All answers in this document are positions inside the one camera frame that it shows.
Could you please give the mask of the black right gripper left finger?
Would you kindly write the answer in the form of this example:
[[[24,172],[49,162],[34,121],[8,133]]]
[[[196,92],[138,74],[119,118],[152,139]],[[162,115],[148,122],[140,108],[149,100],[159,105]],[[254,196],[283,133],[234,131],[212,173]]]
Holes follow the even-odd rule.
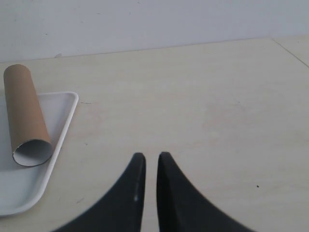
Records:
[[[110,190],[57,232],[139,232],[144,207],[146,159],[135,153]]]

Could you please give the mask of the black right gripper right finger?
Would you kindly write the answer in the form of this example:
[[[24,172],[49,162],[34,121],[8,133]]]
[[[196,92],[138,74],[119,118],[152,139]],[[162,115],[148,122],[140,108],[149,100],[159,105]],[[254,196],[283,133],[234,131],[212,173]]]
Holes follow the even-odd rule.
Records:
[[[158,159],[156,205],[161,232],[249,232],[207,200],[169,152]]]

